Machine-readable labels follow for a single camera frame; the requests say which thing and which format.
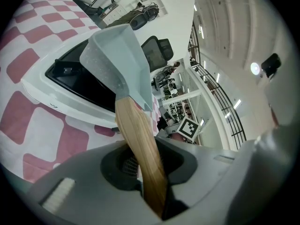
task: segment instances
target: glass railing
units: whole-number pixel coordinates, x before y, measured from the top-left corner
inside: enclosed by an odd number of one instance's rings
[[[229,129],[231,131],[231,136],[236,148],[239,149],[243,142],[246,141],[245,131],[243,129],[240,118],[233,107],[232,102],[229,97],[222,89],[222,87],[216,82],[215,78],[200,64],[200,52],[198,45],[198,38],[196,34],[195,25],[193,23],[190,42],[188,45],[188,51],[190,54],[191,66],[195,72],[200,76],[200,78],[207,85],[208,89],[211,91],[213,97],[219,104],[221,111],[227,121]]]

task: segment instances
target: checkered tablecloth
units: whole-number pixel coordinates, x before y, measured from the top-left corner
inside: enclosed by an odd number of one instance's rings
[[[123,140],[109,128],[68,117],[29,97],[20,80],[63,41],[99,30],[72,0],[25,0],[0,42],[0,161],[35,182],[79,152]],[[158,101],[153,96],[153,134]]]

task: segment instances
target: white pillar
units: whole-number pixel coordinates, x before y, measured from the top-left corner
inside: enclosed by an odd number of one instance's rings
[[[200,107],[199,104],[200,104],[200,96],[197,97],[195,114],[198,114],[199,112],[199,107]]]
[[[170,98],[168,100],[164,100],[163,101],[163,106],[167,106],[167,105],[172,104],[172,103],[177,103],[177,102],[189,99],[189,98],[193,98],[193,97],[199,96],[200,94],[201,94],[200,89],[198,89],[196,91],[189,92],[189,93],[185,93],[183,95],[173,97],[173,98]]]

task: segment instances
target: office chair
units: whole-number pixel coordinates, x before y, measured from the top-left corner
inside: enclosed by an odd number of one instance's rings
[[[165,67],[174,55],[169,40],[158,40],[156,36],[148,38],[141,47],[149,63],[150,72]],[[164,78],[165,75],[161,76],[157,81],[160,82]]]

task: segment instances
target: ceiling light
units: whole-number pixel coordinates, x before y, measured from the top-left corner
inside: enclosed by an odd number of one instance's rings
[[[242,101],[239,99],[239,100],[236,102],[236,104],[233,106],[234,109],[236,109],[236,108],[240,105],[241,102],[242,102]]]
[[[201,29],[202,38],[204,39],[203,30],[202,30],[201,26],[200,26],[200,29]]]
[[[220,73],[217,74],[217,83],[219,83]]]
[[[251,67],[250,68],[251,68],[251,72],[254,75],[259,75],[261,69],[260,69],[259,65],[256,62],[251,63]]]

